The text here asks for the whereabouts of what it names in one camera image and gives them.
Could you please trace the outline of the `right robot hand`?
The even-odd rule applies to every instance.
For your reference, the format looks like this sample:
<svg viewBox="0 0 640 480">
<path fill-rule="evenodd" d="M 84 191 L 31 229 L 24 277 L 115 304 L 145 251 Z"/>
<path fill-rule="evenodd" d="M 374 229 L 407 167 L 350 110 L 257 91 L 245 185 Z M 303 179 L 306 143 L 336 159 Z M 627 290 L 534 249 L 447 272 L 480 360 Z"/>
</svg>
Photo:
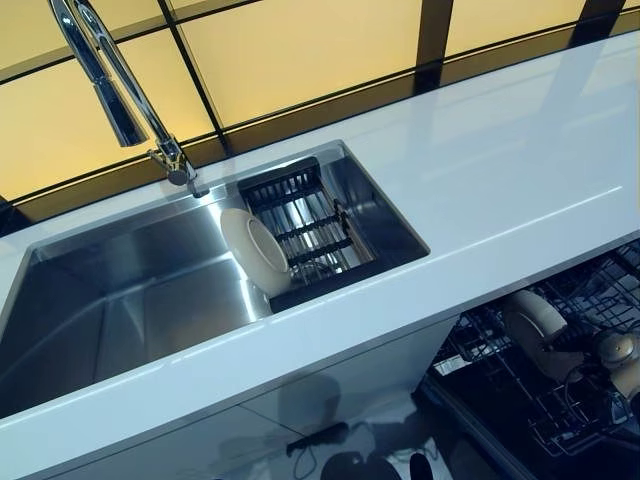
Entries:
<svg viewBox="0 0 640 480">
<path fill-rule="evenodd" d="M 639 405 L 639 335 L 606 329 L 593 338 L 593 351 L 612 387 L 627 403 Z"/>
</svg>

